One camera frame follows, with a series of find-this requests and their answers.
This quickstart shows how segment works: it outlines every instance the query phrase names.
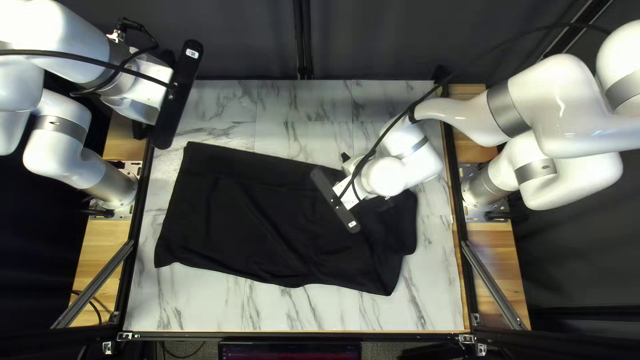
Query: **wooden surface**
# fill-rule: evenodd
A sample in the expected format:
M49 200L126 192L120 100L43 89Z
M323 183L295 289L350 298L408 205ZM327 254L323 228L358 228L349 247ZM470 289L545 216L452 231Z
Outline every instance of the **wooden surface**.
M451 85L450 97L452 99L467 100L484 91L484 85ZM123 118L114 112L111 120L109 134L104 149L103 157L106 160L142 160L145 142L138 141L131 136L131 121ZM496 154L496 148L481 147L467 138L464 134L454 130L456 144L456 154L458 161L482 162L492 159ZM111 259L112 255L124 244L129 235L130 222L120 221L95 221L89 220L80 260L74 282L74 290L83 290L93 279L93 276ZM492 224L468 224L469 240L476 246L476 250L489 269L498 285L511 301L513 307L522 317L529 327L529 315L522 289L520 278L520 267L516 254L513 233L510 223ZM454 239L457 239L457 231L454 228ZM458 272L460 283L463 285L460 263L460 250L457 240L456 260L458 262ZM106 307L113 310L116 294L118 291L118 269L107 283L100 289L96 298L103 302ZM475 276L477 302L480 315L485 325L507 327L502 320L502 315L495 305L493 299L487 292L482 281ZM464 286L461 289L463 308L467 308L465 300ZM101 308L102 319L105 322L109 318L109 313ZM464 325L469 329L467 312L464 312ZM87 305L83 312L76 318L72 326L97 325L97 317L93 309Z
M131 135L131 120L113 112L109 134L104 146L102 157L105 160L142 160L145 153L146 141L135 140ZM129 236L129 221L89 220L84 234L80 260L76 270L74 290L82 291L84 287L95 277L102 267L118 251ZM102 286L95 299L102 302L108 310L105 310L98 302L94 302L100 310L102 322L109 320L109 315L115 306L118 293L118 268L107 282ZM98 325L98 317L90 305L84 307L82 313L71 326Z
M484 85L451 85L449 97L452 99L468 100L480 94L485 89ZM454 129L454 143L456 155L461 162L484 162L493 159L497 154L495 147L481 147L474 143L463 133ZM458 232L453 231L454 238L457 239ZM520 315L528 328L529 312L522 288L522 278L520 277L520 266L518 264L518 254L516 253L511 222L506 223L469 223L467 224L467 236L474 245L478 256L496 280L502 292L507 296L511 305ZM460 281L463 282L460 250L456 248L458 257L458 272ZM485 325L495 327L508 327L502 319L502 313L497 307L491 295L489 295L482 280L474 272L474 282L476 285L476 299L478 312ZM462 298L465 299L464 287Z

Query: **silver metal band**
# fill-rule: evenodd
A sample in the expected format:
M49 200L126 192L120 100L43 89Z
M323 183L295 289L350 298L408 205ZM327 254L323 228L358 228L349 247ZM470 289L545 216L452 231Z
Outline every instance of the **silver metal band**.
M491 209L503 197L512 191L499 188L489 177L489 165L474 172L461 183L462 198L476 209Z
M516 175L516 179L518 180L518 185L521 185L537 177L557 174L557 169L554 160L547 158L532 161L528 164L522 165L521 167L517 168L514 173Z
M110 164L105 165L102 179L90 188L81 190L99 199L99 204L106 209L118 209L129 205L136 193L137 181Z
M56 133L71 136L80 143L84 143L84 138L86 138L86 129L83 128L82 125L72 122L69 119L52 115L42 115L38 117L33 129L55 131Z
M634 71L611 85L604 95L613 110L623 102L640 94L640 70Z
M421 138L413 146L411 146L410 149L408 149L407 151L403 151L400 154L395 155L394 157L396 159L402 160L402 159L406 158L407 156L413 154L414 152L418 151L421 147L425 146L428 142L429 142L429 139L427 139L427 137L425 136L425 137Z
M120 65L120 63L125 60L127 58L127 56L129 55L129 47L127 47L126 45L123 45L123 43L119 43L116 44L114 41L107 39L107 43L109 43L109 59L107 59L108 62L112 63L113 65ZM113 74L113 70L111 69L104 69L100 75L98 75L97 78L87 82L87 83L81 83L78 84L84 88L92 88L95 85L98 85L99 83L107 80L108 77L111 76L111 74ZM118 76L116 77L115 80L117 80L120 76L122 75L122 73L119 73Z
M506 81L486 92L486 102L495 123L508 137L514 138L531 129L513 104Z

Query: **metal cylinder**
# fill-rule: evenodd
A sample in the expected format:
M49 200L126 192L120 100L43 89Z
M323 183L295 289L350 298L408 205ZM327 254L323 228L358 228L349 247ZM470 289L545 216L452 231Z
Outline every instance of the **metal cylinder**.
M499 188L489 178L489 165L469 174L460 184L462 198L475 209L489 211L503 197L513 193Z
M105 209L118 209L130 205L136 198L138 181L131 173L127 176L106 161L105 166L102 179L82 191L93 195Z

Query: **black cable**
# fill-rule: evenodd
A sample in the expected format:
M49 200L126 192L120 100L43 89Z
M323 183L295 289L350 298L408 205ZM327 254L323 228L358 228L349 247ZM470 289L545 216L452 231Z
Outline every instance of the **black cable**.
M71 290L71 293L75 296L80 296L80 291ZM102 325L102 315L100 315L100 310L98 310L98 307L91 300L89 300L89 305L91 305L95 314L98 315L98 325Z
M112 218L113 215L115 215L115 212L110 209L105 209L105 210L78 209L78 212L83 213L85 215L89 215L89 216L104 217L104 218Z
M136 29L136 30L140 31L141 33L143 33L147 37L147 39L149 41L151 41L152 45L150 47L147 47L145 49L138 50L135 53L132 53L129 57L127 57L125 60L120 62L120 66L121 67L125 67L131 60L137 58L138 56L140 56L142 54L146 54L149 51L153 51L153 50L156 50L158 48L158 41L156 40L156 38L154 38L147 31L147 29L145 29L145 27L142 24L139 24L137 22L133 22L133 23L135 23L135 25L136 25L134 27L134 29ZM87 88L87 89L84 89L84 90L70 92L69 95L71 95L73 97L77 97L77 96L86 96L86 95L93 94L93 93L101 90L105 86L109 85L118 76L119 73L120 72L118 72L118 71L114 71L111 75L109 75L108 78L106 78L103 82L99 83L98 85L95 85L93 87L90 87L90 88Z
M416 101L412 102L411 105L409 105L409 107L407 107L407 109L405 109L402 113L400 113L400 115L398 115L393 122L391 122L391 125L389 125L384 132L382 132L382 134L380 135L380 137L376 140L376 142L374 143L374 145L371 147L371 150L369 150L369 152L362 158L362 160L360 160L358 162L358 164L356 165L356 167L353 169L353 173L351 175L351 179L349 180L349 183L347 184L347 186L344 187L344 189L342 190L342 192L340 193L340 196L338 196L339 199L341 199L344 194L347 192L347 189L349 188L349 186L353 186L353 181L355 180L355 178L360 174L360 172L362 171L362 168L364 167L364 164L369 161L369 159L371 159L372 156L374 156L376 154L376 148L378 147L378 145L382 142L382 139L384 139L384 137L387 135L387 133L400 121L400 119L402 119L405 115L408 114L409 116L409 120L413 123L418 122L419 120L415 119L414 116L414 111L415 108L422 102L424 101L426 98L428 98L431 94L433 94L434 92L436 92L436 90L438 90L442 85L448 83L454 76L458 75L460 72L462 72L463 70L465 70L469 65L481 60L482 58L484 58L485 56L489 55L490 53L500 49L501 47L504 47L506 45L510 45L513 42L516 42L517 40L520 40L521 38L533 34L533 33L537 33L539 31L545 31L545 30L549 30L549 29L554 29L554 28L571 28L571 27L575 27L575 28L585 28L585 29L592 29L592 30L596 30L599 31L601 33L604 33L605 35L610 35L611 32L609 30L606 30L604 28L601 28L600 26L596 26L596 25L592 25L592 24L580 24L577 22L566 22L566 23L559 23L559 24L551 24L551 25L545 25L545 26L540 26L538 28L529 30L529 31L525 31L523 33L517 34L505 41L502 41L492 47L489 48L489 50L478 54L475 58L473 58L471 61L469 61L468 63L462 65L460 68L458 68L457 70L455 70L454 72L451 73L451 75L447 76L444 80L442 80L442 82L440 82L439 84L436 84L433 88L431 88L431 90L429 90L426 94L424 94L423 96L420 97L420 99L417 99Z
M132 75L135 76L137 78L140 79L144 79L147 81L151 81L154 84L158 84L162 87L165 87L167 89L173 89L174 86L168 83L165 83L164 81L160 80L160 79L156 79L152 76L143 74L141 72L138 71L134 71L131 69L127 69L126 67L122 67L119 65L115 65L112 63L108 63L106 61L102 61L102 60L98 60L98 59L94 59L94 58L88 58L86 56L81 56L81 55L76 55L76 54L70 54L70 53L62 53L60 51L48 51L48 50L24 50L24 49L10 49L10 50L0 50L0 56L9 56L9 55L18 55L18 56L48 56L50 58L63 58L63 59L69 59L69 60L74 60L74 61L80 61L83 63L89 63L92 65L96 65L96 66L100 66L100 67L104 67L107 69L111 69L111 70L115 70L117 72L123 72L125 74L128 75Z
M206 343L206 341L203 341L202 344L200 344L200 346L194 352L190 353L189 355L178 356L178 355L175 355L173 352L170 352L169 350L167 350L166 347L164 347L164 341L160 341L160 347L162 348L162 351L163 351L163 360L164 360L164 357L165 357L164 353L167 353L167 354L173 356L176 359L186 359L188 357L194 356L195 354L198 353L198 351L200 351L200 349L204 346L205 343Z

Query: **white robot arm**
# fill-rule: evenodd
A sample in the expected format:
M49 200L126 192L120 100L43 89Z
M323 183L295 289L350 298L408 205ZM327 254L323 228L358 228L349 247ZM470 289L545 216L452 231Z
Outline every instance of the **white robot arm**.
M122 42L124 34L108 37L53 0L3 0L2 8L0 42L4 42L7 49L59 51L114 65L120 65L137 50ZM98 85L113 73L100 66L63 58L27 56L26 59L84 88ZM164 82L168 82L173 74L167 64L148 54L141 54L126 66ZM122 115L155 124L166 88L119 73L97 92L105 104Z
M602 90L578 58L559 54L469 101L424 101L415 118L447 122L482 146L508 142L462 184L470 206L491 209L518 189L532 209L568 204L615 183L622 174L617 152L640 148L638 44L640 20L607 38L598 54ZM358 197L393 196L438 174L442 162L423 136L408 117L401 119L381 142L387 157L369 161L356 177ZM348 177L334 187L336 194L361 158L344 164ZM351 208L358 199L348 189L342 201Z
M52 0L4 0L2 8L0 49L59 51L115 65L135 52L121 39L108 38ZM127 66L162 81L168 81L173 73L146 54ZM27 169L93 195L104 208L128 206L135 198L135 180L83 147L91 113L68 97L43 90L44 70L85 88L113 74L112 70L68 59L0 56L0 155L15 150L33 114L35 126L23 154ZM160 85L122 73L98 91L115 111L148 124L155 122L165 92Z

